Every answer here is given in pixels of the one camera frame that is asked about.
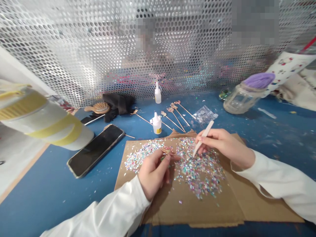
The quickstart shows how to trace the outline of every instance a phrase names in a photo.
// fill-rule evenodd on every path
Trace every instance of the person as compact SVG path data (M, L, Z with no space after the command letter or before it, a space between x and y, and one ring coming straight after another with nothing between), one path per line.
M196 137L196 143L202 142L199 154L206 152L207 146L217 148L231 160L232 170L250 180L262 195L283 198L298 215L316 223L316 182L311 178L246 147L224 129L211 129L207 137L202 133ZM167 155L160 162L162 155L162 150L156 150L144 159L138 175L130 182L41 237L130 236L163 182L169 182L170 161L180 159Z

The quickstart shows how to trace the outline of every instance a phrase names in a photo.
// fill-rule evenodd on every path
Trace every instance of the metal mesh screen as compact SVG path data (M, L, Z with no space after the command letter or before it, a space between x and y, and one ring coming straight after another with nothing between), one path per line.
M75 107L105 92L207 92L264 71L316 23L315 1L279 2L278 45L233 45L231 0L2 0L0 44Z

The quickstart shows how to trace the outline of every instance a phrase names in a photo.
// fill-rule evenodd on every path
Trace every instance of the white sleeve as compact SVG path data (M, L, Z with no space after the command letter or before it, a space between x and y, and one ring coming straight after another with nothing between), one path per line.
M45 231L41 237L130 236L149 205L137 175L100 203L93 202L73 218Z
M252 167L236 171L231 163L232 170L250 180L264 196L283 198L298 215L316 224L316 182L297 168L254 153Z

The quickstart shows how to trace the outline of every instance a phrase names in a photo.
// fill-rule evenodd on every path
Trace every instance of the white wall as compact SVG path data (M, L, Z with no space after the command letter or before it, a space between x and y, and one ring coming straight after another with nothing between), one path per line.
M33 89L43 95L57 95L56 92L2 47L0 47L0 79L13 83L30 84Z

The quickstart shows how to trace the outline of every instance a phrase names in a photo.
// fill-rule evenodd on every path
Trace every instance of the brown cardboard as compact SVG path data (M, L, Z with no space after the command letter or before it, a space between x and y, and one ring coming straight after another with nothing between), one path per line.
M179 134L173 131L168 138L195 137L196 133ZM140 149L144 141L127 141L118 173L115 190L135 177L124 165L132 146ZM178 139L166 140L165 145L176 147ZM165 184L145 213L143 223L189 224L191 227L236 226L244 221L303 222L283 200L268 199L248 180L230 169L229 160L220 154L227 179L221 181L223 192L217 198L211 195L199 200L184 182L174 181L178 171L171 169L172 184Z

